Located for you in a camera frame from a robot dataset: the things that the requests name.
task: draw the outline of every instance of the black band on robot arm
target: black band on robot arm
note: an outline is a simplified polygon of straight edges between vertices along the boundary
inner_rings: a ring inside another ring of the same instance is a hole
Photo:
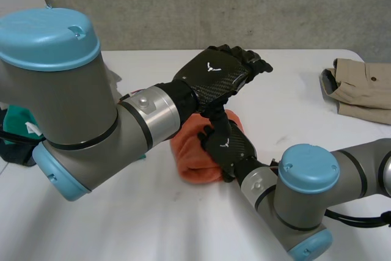
[[[176,79],[169,83],[157,84],[155,87],[165,91],[172,99],[178,109],[181,126],[193,113],[195,113],[198,107],[196,95],[184,81]]]
[[[246,178],[250,172],[262,166],[267,165],[259,162],[256,158],[252,156],[236,163],[233,171],[235,173],[236,179],[238,180],[239,186],[242,185],[244,178]]]

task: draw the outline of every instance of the gray concrete wall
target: gray concrete wall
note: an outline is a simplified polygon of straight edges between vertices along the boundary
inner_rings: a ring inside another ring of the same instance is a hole
[[[105,50],[343,48],[391,61],[391,0],[46,0],[88,14]]]

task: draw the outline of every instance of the light blue end cap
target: light blue end cap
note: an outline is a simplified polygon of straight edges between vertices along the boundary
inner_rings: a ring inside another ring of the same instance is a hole
[[[290,249],[288,254],[295,261],[310,261],[326,252],[331,244],[332,235],[328,229],[324,229]]]
[[[294,145],[282,155],[279,177],[293,191],[318,194],[338,181],[338,161],[326,149],[309,144]]]
[[[40,72],[71,70],[100,53],[91,21],[71,9],[29,9],[0,18],[0,59]]]
[[[80,184],[40,143],[32,151],[32,157],[50,182],[68,201],[75,201],[91,191]]]

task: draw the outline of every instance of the screw hole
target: screw hole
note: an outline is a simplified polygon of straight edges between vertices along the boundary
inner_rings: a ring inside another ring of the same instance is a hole
[[[292,167],[293,167],[293,165],[290,164],[290,163],[288,163],[288,164],[285,165],[283,168],[285,169],[285,171],[289,171]]]

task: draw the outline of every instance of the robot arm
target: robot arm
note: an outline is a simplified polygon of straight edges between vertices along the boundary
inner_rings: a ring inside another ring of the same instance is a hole
[[[328,207],[374,194],[391,196],[391,139],[334,152],[294,145],[270,167],[257,161],[234,124],[232,129],[229,146],[212,129],[199,135],[201,145],[224,172],[235,175],[251,206],[295,260],[313,260],[331,245],[332,235],[322,224]],[[386,224],[390,220],[381,219],[377,226]]]
[[[229,133],[223,105],[255,75],[271,70],[252,51],[211,46],[173,81],[116,104],[85,15],[48,8],[0,19],[0,101],[33,113],[46,138],[33,157],[68,200],[175,134],[192,113]]]

